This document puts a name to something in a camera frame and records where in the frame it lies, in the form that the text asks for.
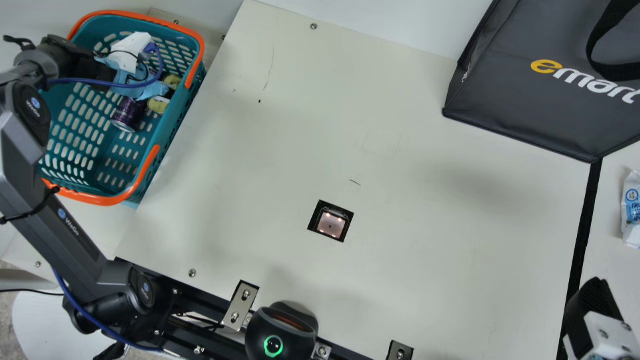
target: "metal bracket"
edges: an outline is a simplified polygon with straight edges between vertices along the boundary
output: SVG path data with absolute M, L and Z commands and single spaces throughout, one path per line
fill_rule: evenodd
M 331 355 L 331 347 L 322 343 L 316 343 L 314 348 L 314 355 L 311 357 L 313 360 L 329 360 Z
M 253 302 L 258 295 L 259 287 L 251 285 L 248 282 L 240 281 L 233 298 L 231 299 L 231 305 L 227 311 L 225 318 L 222 320 L 222 324 L 229 329 L 240 331 L 244 324 L 244 321 L 251 311 Z
M 411 360 L 413 348 L 392 340 L 389 345 L 387 360 Z

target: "black strap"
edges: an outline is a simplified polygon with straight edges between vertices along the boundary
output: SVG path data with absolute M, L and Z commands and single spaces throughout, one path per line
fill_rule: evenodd
M 47 195 L 44 195 L 44 200 L 40 203 L 40 205 L 36 206 L 35 209 L 33 209 L 33 211 L 30 211 L 28 213 L 21 214 L 21 215 L 16 215 L 14 217 L 0 218 L 0 225 L 6 225 L 8 222 L 22 220 L 23 218 L 28 218 L 28 217 L 32 217 L 33 215 L 37 215 L 39 212 L 41 212 L 45 208 L 45 206 L 47 205 L 47 200 L 49 200 L 49 197 L 59 192 L 60 192 L 60 188 L 55 186 L 54 188 L 52 188 L 47 192 Z
M 5 42 L 10 42 L 12 44 L 18 44 L 22 51 L 35 50 L 36 49 L 36 45 L 33 45 L 33 41 L 31 41 L 31 40 L 29 40 L 27 38 L 14 38 L 14 37 L 10 37 L 9 35 L 5 35 L 5 36 L 2 37 L 2 39 Z
M 591 56 L 596 44 L 609 30 L 615 28 L 622 19 L 627 16 L 638 4 L 640 0 L 611 0 L 607 9 L 602 14 L 600 21 L 593 28 L 589 41 L 587 42 L 587 59 L 591 66 L 603 78 L 609 81 L 630 81 L 640 79 L 640 62 L 609 65 L 594 61 Z

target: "teal plastic basket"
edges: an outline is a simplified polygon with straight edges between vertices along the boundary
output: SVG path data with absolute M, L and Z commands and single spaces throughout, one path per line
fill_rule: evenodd
M 106 53 L 137 31 L 151 34 L 164 71 L 182 78 L 178 90 L 163 115 L 147 111 L 136 133 L 125 133 L 109 121 L 123 99 L 118 94 L 80 83 L 43 92 L 52 121 L 39 173 L 49 187 L 61 188 L 60 195 L 102 206 L 140 203 L 204 80 L 202 37 L 164 20 L 116 10 L 97 12 L 82 18 L 69 39 Z M 157 70 L 157 56 L 147 65 Z

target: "white table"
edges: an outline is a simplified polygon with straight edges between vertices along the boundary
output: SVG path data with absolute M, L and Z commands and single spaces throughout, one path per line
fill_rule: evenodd
M 609 282 L 625 321 L 640 335 L 640 250 L 624 245 L 620 229 L 623 185 L 631 170 L 640 170 L 640 143 L 606 157 L 602 163 L 591 234 L 581 282 L 592 277 Z
M 454 67 L 246 1 L 117 256 L 375 359 L 555 357 L 589 166 L 443 118 Z

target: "yellow object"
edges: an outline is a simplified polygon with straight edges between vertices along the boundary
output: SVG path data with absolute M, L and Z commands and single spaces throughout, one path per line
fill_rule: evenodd
M 170 88 L 176 90 L 178 89 L 178 85 L 180 85 L 181 81 L 182 81 L 182 78 L 180 76 L 169 74 L 167 75 L 166 78 L 164 78 L 163 83 L 167 84 Z
M 167 107 L 169 107 L 169 103 L 168 102 L 164 102 L 164 101 L 160 101 L 160 100 L 156 100 L 156 99 L 149 99 L 149 102 L 147 103 L 147 106 L 149 107 L 149 109 L 151 109 L 151 111 L 154 111 L 160 115 L 164 114 L 166 112 Z

